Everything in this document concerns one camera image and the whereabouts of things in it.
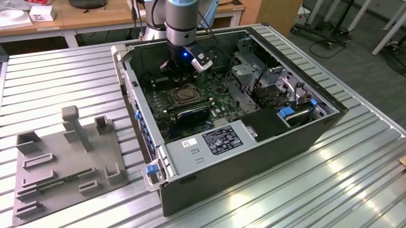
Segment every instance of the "slotted aluminum surface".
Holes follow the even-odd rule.
[[[307,152],[164,218],[140,175],[113,64],[112,44],[12,56],[0,109],[0,228],[12,226],[14,138],[63,130],[59,110],[75,104],[81,124],[113,119],[129,184],[24,227],[403,227],[404,130],[270,27],[252,26],[350,108]]]

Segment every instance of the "gray plastic stand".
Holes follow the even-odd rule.
[[[105,116],[80,126],[76,106],[63,108],[67,132],[39,137],[17,135],[17,171],[13,201],[14,226],[123,187],[125,168]]]

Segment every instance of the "sticker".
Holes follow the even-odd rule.
[[[213,155],[219,155],[243,145],[231,126],[223,127],[201,136]]]
[[[181,141],[183,148],[185,148],[185,147],[188,147],[188,146],[191,146],[191,145],[193,145],[196,143],[197,143],[197,141],[196,141],[195,138],[191,138],[188,140]]]
[[[48,28],[37,28],[37,31],[48,31],[48,30],[57,30],[60,29],[59,27],[48,27]]]

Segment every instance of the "barcode label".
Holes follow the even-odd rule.
[[[37,31],[59,30],[59,27],[37,28]]]

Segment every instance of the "white box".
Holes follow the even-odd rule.
[[[56,12],[52,6],[31,7],[29,17],[33,21],[53,21]]]
[[[294,23],[304,25],[306,17],[310,17],[310,11],[303,6],[300,6],[296,18],[294,19]]]
[[[31,23],[31,19],[29,19],[26,12],[24,12],[24,16],[20,17],[18,19],[0,20],[0,30],[13,29],[13,28],[18,28],[18,27],[31,26],[31,25],[32,25],[32,23]]]

